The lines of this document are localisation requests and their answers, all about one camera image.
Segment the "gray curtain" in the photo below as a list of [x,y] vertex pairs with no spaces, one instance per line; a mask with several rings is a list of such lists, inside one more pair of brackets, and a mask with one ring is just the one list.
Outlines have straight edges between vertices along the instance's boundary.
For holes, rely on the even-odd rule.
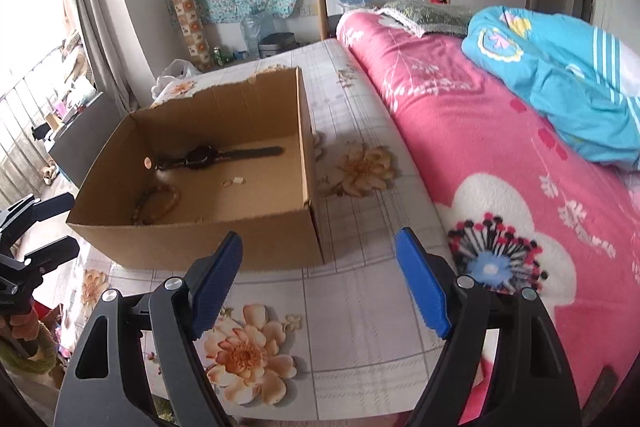
[[139,104],[127,82],[122,62],[113,45],[113,36],[104,20],[100,0],[72,0],[80,24],[82,43],[94,73],[98,91],[106,93],[116,103],[121,116],[135,110]]

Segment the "wall socket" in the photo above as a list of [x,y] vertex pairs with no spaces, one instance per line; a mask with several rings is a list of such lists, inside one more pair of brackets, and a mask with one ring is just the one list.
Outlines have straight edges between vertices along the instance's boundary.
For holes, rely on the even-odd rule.
[[310,16],[314,16],[314,15],[318,15],[318,4],[317,3],[303,4],[300,7],[300,16],[301,17],[310,17]]

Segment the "pink blanket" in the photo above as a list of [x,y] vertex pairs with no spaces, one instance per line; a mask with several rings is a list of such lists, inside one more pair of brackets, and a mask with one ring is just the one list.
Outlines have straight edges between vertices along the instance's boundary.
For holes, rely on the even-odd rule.
[[640,349],[640,216],[615,172],[564,146],[458,38],[371,12],[344,16],[338,38],[407,143],[458,269],[539,290],[582,405],[605,365],[622,381]]

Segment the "watch face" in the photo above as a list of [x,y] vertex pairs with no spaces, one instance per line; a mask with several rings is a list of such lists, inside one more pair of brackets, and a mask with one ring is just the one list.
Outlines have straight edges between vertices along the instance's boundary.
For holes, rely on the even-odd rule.
[[209,145],[201,145],[191,151],[186,158],[187,167],[199,167],[205,166],[209,160],[214,156],[215,151],[213,147]]

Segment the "cardboard box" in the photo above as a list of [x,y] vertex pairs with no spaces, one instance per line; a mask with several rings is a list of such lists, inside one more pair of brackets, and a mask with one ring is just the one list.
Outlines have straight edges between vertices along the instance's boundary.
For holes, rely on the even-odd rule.
[[[147,157],[184,156],[203,144],[219,150],[281,146],[284,153],[199,170],[145,168]],[[236,177],[246,182],[223,186]],[[150,226],[132,225],[141,194],[158,182],[179,188],[178,205]],[[233,230],[244,244],[242,269],[293,269],[323,263],[315,190],[302,72],[273,71],[125,117],[89,171],[66,222],[125,267],[186,270]],[[164,207],[162,197],[169,195],[153,195],[142,215],[153,211],[153,204]]]

